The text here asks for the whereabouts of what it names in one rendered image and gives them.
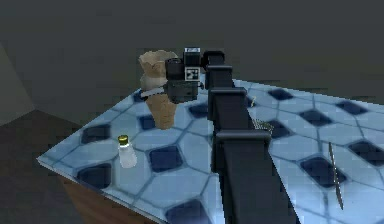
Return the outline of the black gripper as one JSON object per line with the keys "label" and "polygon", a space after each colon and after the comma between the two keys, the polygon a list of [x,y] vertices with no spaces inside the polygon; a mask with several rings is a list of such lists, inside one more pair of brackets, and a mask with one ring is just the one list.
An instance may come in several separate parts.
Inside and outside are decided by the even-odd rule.
{"label": "black gripper", "polygon": [[204,88],[200,80],[201,67],[189,65],[181,58],[171,58],[165,61],[167,83],[163,87],[157,87],[141,91],[140,97],[167,93],[172,103],[185,103],[197,99],[199,89]]}

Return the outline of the tan vase jar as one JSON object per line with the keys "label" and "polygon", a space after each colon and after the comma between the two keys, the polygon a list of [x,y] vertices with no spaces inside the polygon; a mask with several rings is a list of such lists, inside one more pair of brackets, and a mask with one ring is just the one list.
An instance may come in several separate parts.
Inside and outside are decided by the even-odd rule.
{"label": "tan vase jar", "polygon": [[[171,58],[177,58],[177,55],[165,50],[147,51],[139,56],[138,61],[143,69],[143,75],[140,78],[143,92],[158,89],[167,83],[165,61]],[[157,128],[166,130],[174,125],[177,105],[169,100],[166,93],[146,96],[145,102]]]}

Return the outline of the white shaker with yellow cap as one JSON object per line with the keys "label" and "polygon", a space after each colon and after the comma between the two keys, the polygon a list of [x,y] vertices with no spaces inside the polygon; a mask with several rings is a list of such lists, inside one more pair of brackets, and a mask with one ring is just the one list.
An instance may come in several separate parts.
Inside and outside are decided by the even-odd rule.
{"label": "white shaker with yellow cap", "polygon": [[129,141],[129,137],[127,135],[120,135],[118,137],[118,142],[121,166],[123,168],[133,168],[137,164],[137,156],[132,144]]}

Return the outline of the blue tiled brown table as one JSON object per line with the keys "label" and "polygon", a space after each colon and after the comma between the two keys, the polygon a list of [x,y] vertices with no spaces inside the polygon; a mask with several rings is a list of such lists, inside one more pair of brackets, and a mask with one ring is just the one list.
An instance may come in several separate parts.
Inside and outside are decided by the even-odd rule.
{"label": "blue tiled brown table", "polygon": [[[274,126],[270,153],[301,224],[384,224],[384,106],[243,81],[249,114]],[[251,107],[253,97],[256,104]],[[134,92],[39,156],[39,163],[160,224],[225,224],[210,169],[207,93],[155,127]],[[119,158],[120,135],[137,156]],[[331,142],[344,210],[335,193]]]}

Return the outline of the small grey fork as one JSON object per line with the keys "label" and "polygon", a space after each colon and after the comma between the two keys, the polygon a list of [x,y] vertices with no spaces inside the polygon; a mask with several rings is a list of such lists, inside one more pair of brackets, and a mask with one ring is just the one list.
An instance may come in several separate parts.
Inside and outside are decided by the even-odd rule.
{"label": "small grey fork", "polygon": [[260,119],[253,119],[252,123],[256,130],[268,131],[270,134],[273,133],[274,126],[266,121]]}

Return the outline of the thin grey knife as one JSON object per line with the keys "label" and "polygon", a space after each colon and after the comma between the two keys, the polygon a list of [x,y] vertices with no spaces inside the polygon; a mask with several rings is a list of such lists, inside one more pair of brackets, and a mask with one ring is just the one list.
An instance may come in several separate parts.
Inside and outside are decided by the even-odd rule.
{"label": "thin grey knife", "polygon": [[337,167],[336,167],[336,161],[335,161],[335,156],[334,156],[333,147],[332,147],[331,142],[328,142],[328,152],[329,152],[329,156],[330,156],[330,160],[331,160],[331,164],[332,164],[333,181],[335,184],[335,193],[336,193],[337,201],[338,201],[338,204],[340,206],[340,209],[344,210],[344,202],[343,202],[343,198],[342,198],[342,194],[341,194],[340,182],[339,182],[339,178],[338,178],[338,171],[337,171]]}

